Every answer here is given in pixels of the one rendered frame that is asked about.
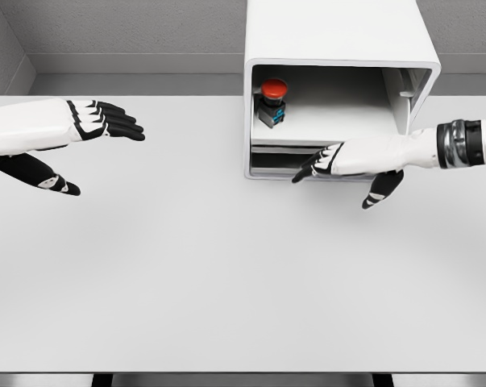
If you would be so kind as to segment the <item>white empty cabinet drawer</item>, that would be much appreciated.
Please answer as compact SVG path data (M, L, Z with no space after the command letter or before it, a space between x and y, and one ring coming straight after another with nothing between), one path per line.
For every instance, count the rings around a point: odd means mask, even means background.
M250 172L259 177L285 177L292 179L312 156L318 154L321 147L256 147L250 155ZM345 175L316 174L306 180L324 181L371 181L376 173L357 173Z

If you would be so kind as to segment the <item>red button load switch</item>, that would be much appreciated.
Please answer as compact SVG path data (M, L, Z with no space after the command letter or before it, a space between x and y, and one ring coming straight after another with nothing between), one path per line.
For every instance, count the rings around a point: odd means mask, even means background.
M288 86L281 79L270 78L261 84L257 116L270 129L285 119L284 97L287 92Z

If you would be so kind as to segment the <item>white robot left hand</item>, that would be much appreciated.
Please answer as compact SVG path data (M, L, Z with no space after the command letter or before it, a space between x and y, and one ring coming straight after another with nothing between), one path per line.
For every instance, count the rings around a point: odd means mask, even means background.
M145 140L136 118L97 99L48 98L0 106L0 171L38 189L78 196L77 185L29 152L105 136Z

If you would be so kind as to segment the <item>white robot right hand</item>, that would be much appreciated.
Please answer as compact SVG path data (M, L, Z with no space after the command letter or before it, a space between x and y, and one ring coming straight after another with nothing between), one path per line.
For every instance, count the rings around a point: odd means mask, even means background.
M389 197L404 179L405 163L400 156L399 136L378 136L328 145L314 153L293 177L298 183L307 177L373 175L362 208L367 210Z

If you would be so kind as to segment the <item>white tabletop storage cabinet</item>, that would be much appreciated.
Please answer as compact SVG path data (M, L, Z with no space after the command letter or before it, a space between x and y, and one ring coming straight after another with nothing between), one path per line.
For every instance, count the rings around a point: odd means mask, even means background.
M247 0L243 70L244 168L249 178L251 124L260 87L252 89L257 65L392 68L405 72L412 122L441 72L416 0Z

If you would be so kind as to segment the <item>white cabinet drawer with switch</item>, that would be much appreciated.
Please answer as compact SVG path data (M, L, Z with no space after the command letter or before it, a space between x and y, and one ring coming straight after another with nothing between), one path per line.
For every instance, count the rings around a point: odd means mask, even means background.
M251 142L261 146L314 147L376 135L404 135L411 105L405 72L392 68L259 64L252 89L279 78L288 86L285 119L273 128L258 118Z

